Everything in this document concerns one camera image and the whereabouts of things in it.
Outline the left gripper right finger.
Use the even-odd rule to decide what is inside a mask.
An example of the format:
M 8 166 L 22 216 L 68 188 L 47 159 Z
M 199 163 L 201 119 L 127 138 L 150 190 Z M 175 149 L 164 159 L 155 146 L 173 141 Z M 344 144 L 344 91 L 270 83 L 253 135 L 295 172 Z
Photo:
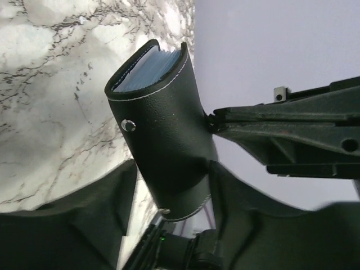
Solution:
M 300 92 L 274 90 L 273 103 L 216 109 L 213 132 L 289 177 L 359 176 L 359 78 Z

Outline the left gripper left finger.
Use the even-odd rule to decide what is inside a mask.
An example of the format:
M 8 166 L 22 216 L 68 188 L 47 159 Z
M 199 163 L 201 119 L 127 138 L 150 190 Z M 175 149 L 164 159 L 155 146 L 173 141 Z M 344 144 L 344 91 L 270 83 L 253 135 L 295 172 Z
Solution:
M 127 161 L 33 211 L 1 214 L 2 269 L 115 269 L 137 178 Z M 125 269 L 358 269 L 359 203 L 283 205 L 210 164 L 215 229 L 194 238 L 151 224 Z

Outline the black leather card holder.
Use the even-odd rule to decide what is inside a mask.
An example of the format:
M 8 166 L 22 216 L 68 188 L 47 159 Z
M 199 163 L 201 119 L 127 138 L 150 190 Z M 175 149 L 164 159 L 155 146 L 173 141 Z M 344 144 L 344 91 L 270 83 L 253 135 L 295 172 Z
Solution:
M 195 215 L 210 197 L 207 162 L 218 157 L 187 44 L 166 51 L 149 40 L 109 79 L 105 95 L 163 217 Z

